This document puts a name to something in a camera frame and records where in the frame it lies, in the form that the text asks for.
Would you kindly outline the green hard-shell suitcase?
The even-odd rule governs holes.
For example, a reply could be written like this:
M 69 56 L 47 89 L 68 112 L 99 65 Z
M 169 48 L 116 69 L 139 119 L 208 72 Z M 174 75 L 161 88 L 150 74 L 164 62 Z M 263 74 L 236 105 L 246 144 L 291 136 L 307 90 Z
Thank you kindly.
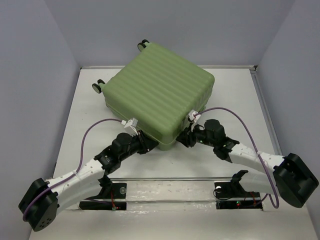
M 122 120 L 137 120 L 137 129 L 170 150 L 188 126 L 188 114 L 201 112 L 211 97 L 215 77 L 173 51 L 144 39 L 140 53 L 109 81 L 93 90 Z

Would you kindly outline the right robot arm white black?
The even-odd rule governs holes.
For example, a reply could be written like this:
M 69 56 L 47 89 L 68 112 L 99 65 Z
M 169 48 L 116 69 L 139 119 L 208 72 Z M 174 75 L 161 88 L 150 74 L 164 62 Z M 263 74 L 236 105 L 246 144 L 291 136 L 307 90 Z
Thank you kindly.
M 319 186 L 318 179 L 297 154 L 282 156 L 255 151 L 228 137 L 216 119 L 207 120 L 204 126 L 191 124 L 176 140 L 187 148 L 197 143 L 210 146 L 219 159 L 257 171 L 252 174 L 241 170 L 233 175 L 230 190 L 235 196 L 246 192 L 266 193 L 301 208 Z

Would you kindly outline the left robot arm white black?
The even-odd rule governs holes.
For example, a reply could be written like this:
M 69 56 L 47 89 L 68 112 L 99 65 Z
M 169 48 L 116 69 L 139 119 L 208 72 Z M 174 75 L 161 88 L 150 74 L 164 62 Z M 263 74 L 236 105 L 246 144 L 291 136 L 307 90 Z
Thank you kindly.
M 79 169 L 50 180 L 34 180 L 18 204 L 23 221 L 39 232 L 68 207 L 93 196 L 108 196 L 112 186 L 108 176 L 122 161 L 134 154 L 146 154 L 158 144 L 142 131 L 135 136 L 123 132 Z

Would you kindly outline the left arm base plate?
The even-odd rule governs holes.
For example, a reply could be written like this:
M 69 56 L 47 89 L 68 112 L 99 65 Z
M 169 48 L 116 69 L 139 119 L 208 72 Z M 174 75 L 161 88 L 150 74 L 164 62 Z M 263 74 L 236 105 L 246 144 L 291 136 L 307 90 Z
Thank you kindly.
M 81 210 L 88 211 L 126 211 L 127 210 L 127 183 L 114 182 L 110 191 L 103 195 L 89 197 L 79 202 Z

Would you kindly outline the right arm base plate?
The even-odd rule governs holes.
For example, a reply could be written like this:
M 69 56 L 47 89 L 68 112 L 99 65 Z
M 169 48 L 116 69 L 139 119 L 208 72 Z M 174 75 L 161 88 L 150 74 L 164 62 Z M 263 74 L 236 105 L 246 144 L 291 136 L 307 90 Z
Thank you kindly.
M 247 192 L 242 188 L 232 188 L 229 181 L 215 182 L 212 192 L 217 210 L 263 210 L 259 192 Z

